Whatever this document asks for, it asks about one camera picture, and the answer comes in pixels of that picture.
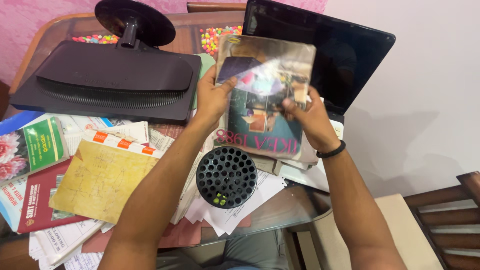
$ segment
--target gray pants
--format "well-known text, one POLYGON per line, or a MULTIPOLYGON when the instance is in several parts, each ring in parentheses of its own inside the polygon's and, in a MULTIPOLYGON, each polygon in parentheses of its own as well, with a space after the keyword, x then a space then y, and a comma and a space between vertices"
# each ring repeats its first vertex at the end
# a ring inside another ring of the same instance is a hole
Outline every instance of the gray pants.
MULTIPOLYGON (((207 267, 205 270, 227 270, 238 266, 251 266, 260 270, 288 270, 281 230, 226 241, 223 263, 207 267)), ((156 259, 156 268, 161 270, 202 269, 179 250, 159 254, 156 259)))

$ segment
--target red booklet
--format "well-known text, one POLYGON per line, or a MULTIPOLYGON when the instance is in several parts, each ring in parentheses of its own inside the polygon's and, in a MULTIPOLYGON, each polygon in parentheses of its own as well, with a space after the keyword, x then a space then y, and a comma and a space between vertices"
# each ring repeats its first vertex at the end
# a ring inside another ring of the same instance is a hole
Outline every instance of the red booklet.
POLYGON ((48 207, 48 200, 57 191, 71 160, 70 158, 28 176, 18 233, 29 233, 90 219, 48 207))

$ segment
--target pink wall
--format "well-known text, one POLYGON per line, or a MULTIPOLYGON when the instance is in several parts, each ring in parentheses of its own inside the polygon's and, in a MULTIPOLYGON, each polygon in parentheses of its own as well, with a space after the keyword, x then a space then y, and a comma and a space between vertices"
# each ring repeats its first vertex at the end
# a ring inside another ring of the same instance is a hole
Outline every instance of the pink wall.
MULTIPOLYGON (((247 0, 203 0, 246 2, 247 0)), ((303 9, 323 12, 327 0, 278 0, 303 9)), ((93 12, 98 0, 0 0, 0 80, 11 85, 22 58, 37 30, 67 14, 93 12)), ((163 13, 187 12, 187 0, 142 0, 163 13)))

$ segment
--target orange label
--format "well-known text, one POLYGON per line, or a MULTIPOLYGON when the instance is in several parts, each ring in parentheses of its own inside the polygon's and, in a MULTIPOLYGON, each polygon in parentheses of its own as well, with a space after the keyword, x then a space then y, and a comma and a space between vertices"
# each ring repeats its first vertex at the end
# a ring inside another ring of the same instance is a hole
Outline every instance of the orange label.
POLYGON ((142 149, 142 153, 144 154, 149 154, 149 155, 153 155, 153 151, 155 151, 155 149, 151 148, 151 147, 148 147, 148 146, 145 146, 143 149, 142 149))
POLYGON ((108 136, 108 134, 97 131, 95 133, 95 136, 93 137, 93 141, 103 143, 105 141, 105 139, 107 138, 107 136, 108 136))
POLYGON ((117 144, 117 147, 120 147, 120 148, 125 148, 125 149, 128 149, 128 147, 132 144, 132 142, 129 142, 125 139, 122 139, 119 141, 119 144, 117 144))

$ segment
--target green book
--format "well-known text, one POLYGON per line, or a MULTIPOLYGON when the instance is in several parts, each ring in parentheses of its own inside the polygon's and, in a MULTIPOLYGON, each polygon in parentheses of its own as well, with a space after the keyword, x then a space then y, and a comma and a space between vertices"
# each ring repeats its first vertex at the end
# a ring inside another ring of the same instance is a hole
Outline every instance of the green book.
POLYGON ((0 136, 0 184, 13 182, 69 159, 57 117, 0 136))

